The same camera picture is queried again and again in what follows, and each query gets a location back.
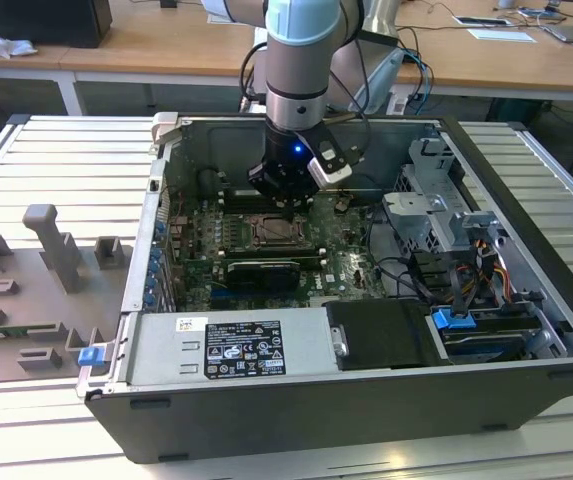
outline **wooden desk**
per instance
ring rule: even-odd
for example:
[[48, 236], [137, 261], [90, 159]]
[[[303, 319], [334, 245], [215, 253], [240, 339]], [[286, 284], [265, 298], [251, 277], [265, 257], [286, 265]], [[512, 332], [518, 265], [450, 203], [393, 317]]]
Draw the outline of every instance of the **wooden desk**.
[[[443, 0], [456, 14], [496, 17], [496, 0]], [[520, 0], [541, 8], [544, 0]], [[429, 13], [421, 0], [404, 3], [399, 26], [461, 27], [441, 5]], [[98, 49], [37, 45], [37, 55], [0, 58], [0, 77], [47, 79], [59, 84], [67, 111], [84, 113], [79, 81], [150, 84], [236, 85], [241, 61], [252, 45], [252, 29], [209, 25], [201, 6], [160, 9], [156, 1], [111, 0], [112, 29]], [[563, 4], [573, 14], [573, 4]], [[564, 24], [573, 24], [569, 19]], [[477, 40], [466, 29], [417, 29], [420, 51], [435, 72], [433, 93], [505, 98], [573, 100], [573, 45], [536, 28], [525, 29], [537, 43]], [[411, 33], [401, 32], [414, 48]], [[393, 93], [408, 97], [419, 79], [404, 65]]]
[[253, 29], [206, 23], [200, 5], [111, 0], [113, 24], [100, 48], [71, 48], [64, 70], [236, 77]]
[[[496, 0], [442, 1], [457, 15], [497, 17], [503, 13], [493, 11]], [[518, 3], [533, 8], [545, 5], [541, 0]], [[564, 13], [573, 15], [573, 4], [562, 5]], [[420, 0], [402, 4], [397, 15], [398, 26], [460, 26], [442, 5], [435, 5], [432, 13], [428, 13], [429, 8]], [[514, 17], [513, 23], [522, 18], [516, 13], [505, 14]], [[537, 24], [534, 19], [529, 22]], [[573, 25], [573, 19], [565, 20], [563, 25]], [[422, 57], [435, 72], [434, 93], [573, 100], [573, 45], [537, 28], [510, 31], [526, 32], [537, 43], [477, 40], [466, 29], [417, 29]], [[415, 48], [410, 31], [402, 31], [400, 35], [408, 48]], [[403, 85], [416, 84], [418, 79], [417, 67], [404, 65], [398, 80]]]

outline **blue latch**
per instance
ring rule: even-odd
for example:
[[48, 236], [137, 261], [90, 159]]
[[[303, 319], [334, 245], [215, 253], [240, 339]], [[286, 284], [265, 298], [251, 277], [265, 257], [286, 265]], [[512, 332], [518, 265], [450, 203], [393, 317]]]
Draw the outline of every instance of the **blue latch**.
[[97, 367], [104, 365], [106, 347], [86, 347], [79, 352], [77, 363], [80, 367]]
[[433, 313], [433, 321], [438, 330], [442, 328], [475, 328], [477, 326], [470, 313], [465, 317], [456, 317], [450, 308], [440, 308]]

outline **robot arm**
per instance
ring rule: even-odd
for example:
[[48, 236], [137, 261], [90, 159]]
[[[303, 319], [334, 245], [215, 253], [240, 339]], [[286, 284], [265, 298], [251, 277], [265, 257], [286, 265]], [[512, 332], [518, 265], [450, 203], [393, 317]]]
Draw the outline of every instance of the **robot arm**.
[[[333, 55], [357, 37], [366, 20], [362, 0], [203, 3], [211, 13], [268, 31], [265, 154], [249, 171], [249, 182], [277, 204], [297, 207], [319, 188], [350, 176], [363, 152], [342, 151], [322, 120]], [[369, 12], [381, 15], [372, 5]], [[371, 20], [381, 27], [377, 18]]]

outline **warning label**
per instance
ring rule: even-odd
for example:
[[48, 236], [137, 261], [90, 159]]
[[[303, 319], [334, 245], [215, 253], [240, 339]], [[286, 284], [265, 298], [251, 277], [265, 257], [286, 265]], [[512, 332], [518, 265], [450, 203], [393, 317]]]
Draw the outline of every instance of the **warning label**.
[[285, 375], [278, 321], [206, 325], [204, 375], [211, 380]]

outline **motherboard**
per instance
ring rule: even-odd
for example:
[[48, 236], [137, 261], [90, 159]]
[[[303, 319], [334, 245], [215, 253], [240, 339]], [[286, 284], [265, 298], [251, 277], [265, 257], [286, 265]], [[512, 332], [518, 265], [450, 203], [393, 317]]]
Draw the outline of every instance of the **motherboard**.
[[349, 194], [318, 195], [284, 218], [260, 205], [180, 199], [169, 258], [179, 311], [322, 306], [383, 298], [366, 246], [372, 206]]

